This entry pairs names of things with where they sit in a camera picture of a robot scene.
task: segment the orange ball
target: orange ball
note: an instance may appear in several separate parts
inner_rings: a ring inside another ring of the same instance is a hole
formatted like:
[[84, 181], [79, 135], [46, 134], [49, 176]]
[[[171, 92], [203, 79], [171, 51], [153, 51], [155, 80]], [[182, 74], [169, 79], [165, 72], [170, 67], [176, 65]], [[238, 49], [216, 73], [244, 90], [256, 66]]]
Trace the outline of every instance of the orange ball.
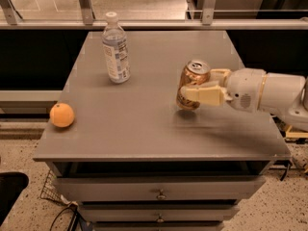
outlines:
[[68, 104], [58, 103], [51, 108], [50, 120], [57, 127], [68, 127], [74, 118], [74, 111]]

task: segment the plastic bottle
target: plastic bottle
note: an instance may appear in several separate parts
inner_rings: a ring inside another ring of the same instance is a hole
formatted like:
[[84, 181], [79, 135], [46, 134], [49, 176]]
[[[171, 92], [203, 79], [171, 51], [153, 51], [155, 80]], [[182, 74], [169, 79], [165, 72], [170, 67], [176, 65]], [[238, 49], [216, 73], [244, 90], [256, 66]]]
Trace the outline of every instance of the plastic bottle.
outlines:
[[117, 24], [116, 13], [106, 13], [106, 20], [102, 40], [109, 77], [115, 83], [123, 83], [130, 77], [126, 34]]

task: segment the cabinet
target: cabinet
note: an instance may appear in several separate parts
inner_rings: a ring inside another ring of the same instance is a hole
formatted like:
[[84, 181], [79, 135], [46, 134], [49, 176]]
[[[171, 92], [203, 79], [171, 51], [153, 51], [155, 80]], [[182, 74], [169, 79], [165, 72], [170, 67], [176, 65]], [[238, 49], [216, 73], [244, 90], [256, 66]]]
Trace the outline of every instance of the cabinet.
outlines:
[[223, 31], [127, 32], [131, 79], [108, 79], [98, 32], [89, 33], [60, 102], [75, 122], [48, 124], [35, 154], [95, 230], [221, 230], [290, 152], [268, 114], [175, 104], [189, 60], [244, 67]]

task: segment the soda can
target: soda can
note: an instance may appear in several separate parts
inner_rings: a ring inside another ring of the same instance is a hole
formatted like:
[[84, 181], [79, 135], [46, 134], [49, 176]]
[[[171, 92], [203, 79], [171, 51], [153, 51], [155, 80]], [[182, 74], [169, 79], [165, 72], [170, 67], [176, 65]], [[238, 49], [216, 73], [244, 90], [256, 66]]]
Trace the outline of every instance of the soda can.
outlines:
[[199, 102], [186, 99], [181, 93], [181, 88], [207, 82], [210, 79], [210, 71], [209, 65], [201, 60], [191, 60], [184, 66], [176, 96], [176, 103], [181, 109], [193, 111], [200, 106]]

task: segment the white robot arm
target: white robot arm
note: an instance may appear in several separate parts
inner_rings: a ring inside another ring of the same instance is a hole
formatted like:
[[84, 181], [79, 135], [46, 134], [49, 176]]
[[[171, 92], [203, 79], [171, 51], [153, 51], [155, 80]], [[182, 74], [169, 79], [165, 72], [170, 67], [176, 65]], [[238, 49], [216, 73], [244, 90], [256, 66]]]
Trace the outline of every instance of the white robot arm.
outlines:
[[266, 73], [262, 69], [212, 69], [208, 82], [184, 86], [182, 95], [207, 105], [245, 112], [268, 112], [298, 129], [308, 131], [308, 82], [303, 76]]

